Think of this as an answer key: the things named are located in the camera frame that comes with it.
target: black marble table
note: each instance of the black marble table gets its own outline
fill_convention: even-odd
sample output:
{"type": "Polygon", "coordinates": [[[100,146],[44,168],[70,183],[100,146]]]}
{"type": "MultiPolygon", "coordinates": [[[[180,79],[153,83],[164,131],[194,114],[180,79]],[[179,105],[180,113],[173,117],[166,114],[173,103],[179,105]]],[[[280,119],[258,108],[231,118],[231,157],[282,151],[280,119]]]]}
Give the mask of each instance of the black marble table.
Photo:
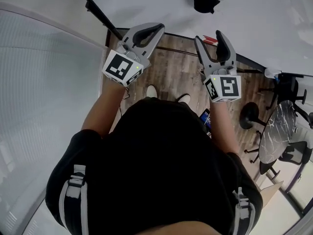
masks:
{"type": "Polygon", "coordinates": [[[263,131],[259,146],[261,162],[269,164],[278,159],[290,143],[295,128],[295,110],[289,100],[277,105],[263,131]]]}
{"type": "Polygon", "coordinates": [[[295,128],[295,110],[289,100],[277,105],[267,123],[259,119],[259,108],[251,102],[246,104],[240,113],[239,123],[244,129],[250,129],[253,122],[263,125],[265,128],[261,135],[259,158],[264,164],[269,164],[278,159],[288,146],[295,128]]]}

